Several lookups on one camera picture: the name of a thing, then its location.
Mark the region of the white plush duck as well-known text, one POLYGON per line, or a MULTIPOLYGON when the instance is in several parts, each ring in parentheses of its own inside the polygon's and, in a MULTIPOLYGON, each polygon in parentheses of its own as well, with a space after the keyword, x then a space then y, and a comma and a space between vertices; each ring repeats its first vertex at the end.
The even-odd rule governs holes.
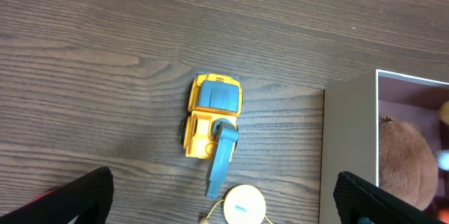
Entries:
POLYGON ((438 111, 438 115, 441 122, 441 149, 436 153, 436 160, 438 167, 441 170, 445 191, 443 205, 438 210, 438 219, 444 223, 448 223, 448 101, 442 104, 438 111))

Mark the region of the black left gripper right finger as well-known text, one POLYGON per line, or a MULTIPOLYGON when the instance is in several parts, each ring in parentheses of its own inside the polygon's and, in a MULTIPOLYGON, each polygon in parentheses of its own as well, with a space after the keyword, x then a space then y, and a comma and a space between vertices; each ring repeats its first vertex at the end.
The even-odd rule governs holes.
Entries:
POLYGON ((443 224, 349 171, 338 173, 333 197, 342 224, 443 224))

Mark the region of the red ball toy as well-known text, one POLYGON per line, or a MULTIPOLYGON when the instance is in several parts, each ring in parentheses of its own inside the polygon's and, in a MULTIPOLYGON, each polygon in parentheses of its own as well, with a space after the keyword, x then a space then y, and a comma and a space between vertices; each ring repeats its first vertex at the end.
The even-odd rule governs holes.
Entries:
POLYGON ((48 189, 48 190, 38 194, 37 196, 33 197, 32 199, 30 199, 25 205, 30 204, 30 203, 38 200, 38 199, 41 199, 42 197, 52 193, 53 191, 55 191, 57 189, 59 189, 59 187, 52 187, 52 188, 50 188, 50 189, 48 189))

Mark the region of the yellow toy truck grey cannon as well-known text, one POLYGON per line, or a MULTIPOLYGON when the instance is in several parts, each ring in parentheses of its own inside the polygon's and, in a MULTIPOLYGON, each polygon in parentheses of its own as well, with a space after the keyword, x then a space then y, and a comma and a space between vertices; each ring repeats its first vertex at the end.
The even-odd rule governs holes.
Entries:
POLYGON ((186 157, 210 160, 205 196, 216 199, 239 140, 241 82, 229 75, 198 73, 187 97, 188 116, 182 125, 180 143, 186 157))

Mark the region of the brown furry plush toy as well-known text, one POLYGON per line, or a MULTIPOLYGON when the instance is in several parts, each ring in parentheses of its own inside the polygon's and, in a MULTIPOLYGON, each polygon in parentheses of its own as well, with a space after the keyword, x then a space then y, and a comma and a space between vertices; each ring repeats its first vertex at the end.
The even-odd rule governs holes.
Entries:
POLYGON ((438 166, 419 128, 384 115, 379 128, 379 187, 423 211, 436 195, 438 166))

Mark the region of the yellow rattle drum toy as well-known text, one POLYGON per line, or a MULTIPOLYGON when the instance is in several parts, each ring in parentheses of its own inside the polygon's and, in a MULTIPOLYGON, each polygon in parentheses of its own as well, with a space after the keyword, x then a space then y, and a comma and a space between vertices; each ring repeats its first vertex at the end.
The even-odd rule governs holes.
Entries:
POLYGON ((252 185, 236 185, 230 188, 205 216, 200 217, 199 224, 210 224, 209 219, 218 206, 222 207, 227 224, 274 224, 267 216, 264 195, 252 185))

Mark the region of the white cardboard box pink inside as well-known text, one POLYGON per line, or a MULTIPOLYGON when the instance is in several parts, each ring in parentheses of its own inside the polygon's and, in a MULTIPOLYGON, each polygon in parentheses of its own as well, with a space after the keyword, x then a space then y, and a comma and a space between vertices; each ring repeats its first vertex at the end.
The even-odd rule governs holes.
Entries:
POLYGON ((416 125, 433 153, 441 149, 438 111, 448 101, 448 83, 374 70, 336 86, 324 96, 319 223, 339 223, 333 190, 350 171, 379 184, 378 129, 382 115, 416 125))

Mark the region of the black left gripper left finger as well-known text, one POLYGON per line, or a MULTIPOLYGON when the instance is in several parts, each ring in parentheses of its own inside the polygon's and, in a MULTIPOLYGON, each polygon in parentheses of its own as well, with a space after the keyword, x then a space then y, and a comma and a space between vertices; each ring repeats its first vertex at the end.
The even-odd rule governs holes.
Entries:
POLYGON ((102 166, 56 190, 33 198, 1 217, 1 223, 105 224, 112 207, 114 180, 102 166))

